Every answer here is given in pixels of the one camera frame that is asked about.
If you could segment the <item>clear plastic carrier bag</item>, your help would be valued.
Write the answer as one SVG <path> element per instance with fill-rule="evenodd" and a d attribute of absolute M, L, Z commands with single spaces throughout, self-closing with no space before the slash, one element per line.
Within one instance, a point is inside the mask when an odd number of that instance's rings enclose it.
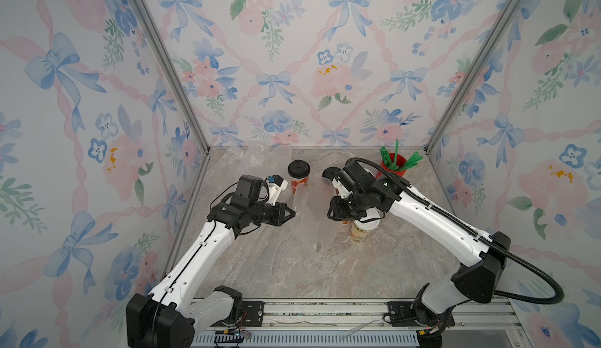
<path fill-rule="evenodd" d="M 307 256 L 325 255 L 339 235 L 347 234 L 348 225 L 327 217 L 334 196 L 336 191 L 327 179 L 311 179 L 308 184 L 297 187 L 293 202 L 296 212 L 292 220 L 293 232 Z"/>

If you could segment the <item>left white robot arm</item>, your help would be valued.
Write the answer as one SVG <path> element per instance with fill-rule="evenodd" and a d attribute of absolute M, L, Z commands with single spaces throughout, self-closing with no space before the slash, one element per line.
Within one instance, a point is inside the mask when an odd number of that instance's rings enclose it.
<path fill-rule="evenodd" d="M 280 227 L 295 217 L 279 200 L 287 186 L 277 174 L 244 174 L 211 202 L 206 223 L 177 265 L 147 295 L 136 293 L 128 302 L 128 346 L 189 347 L 209 327 L 239 325 L 241 292 L 221 285 L 198 302 L 193 298 L 217 259 L 237 238 L 249 234 L 251 225 Z"/>

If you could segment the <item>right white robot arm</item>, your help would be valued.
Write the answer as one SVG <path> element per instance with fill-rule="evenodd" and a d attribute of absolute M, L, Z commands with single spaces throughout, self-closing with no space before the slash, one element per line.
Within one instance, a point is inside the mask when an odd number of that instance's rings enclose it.
<path fill-rule="evenodd" d="M 504 255 L 485 245 L 487 232 L 456 218 L 427 199 L 403 177 L 366 169 L 369 160 L 351 158 L 343 168 L 323 171 L 337 195 L 330 200 L 327 217 L 333 221 L 376 223 L 392 214 L 443 245 L 459 261 L 459 268 L 433 284 L 424 285 L 412 302 L 407 320 L 418 325 L 441 327 L 452 310 L 474 301 L 491 302 L 506 266 Z"/>

